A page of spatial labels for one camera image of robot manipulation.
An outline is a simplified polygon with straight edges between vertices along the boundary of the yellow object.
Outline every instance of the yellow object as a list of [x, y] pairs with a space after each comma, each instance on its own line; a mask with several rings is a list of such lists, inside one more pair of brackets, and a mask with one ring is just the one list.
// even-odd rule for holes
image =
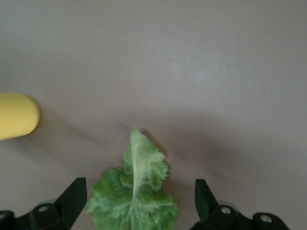
[[34, 99], [17, 93], [0, 93], [0, 140], [31, 133], [40, 112]]

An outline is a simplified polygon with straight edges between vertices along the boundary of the gray surface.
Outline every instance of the gray surface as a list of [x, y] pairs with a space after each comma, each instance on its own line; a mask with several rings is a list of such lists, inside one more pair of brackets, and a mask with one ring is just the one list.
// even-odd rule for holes
[[[305, 229], [306, 25], [304, 0], [1, 1], [0, 92], [34, 96], [42, 120], [0, 142], [0, 209], [91, 186], [137, 126], [166, 149], [175, 229], [198, 219], [195, 178]], [[72, 229], [94, 227], [82, 213]]]

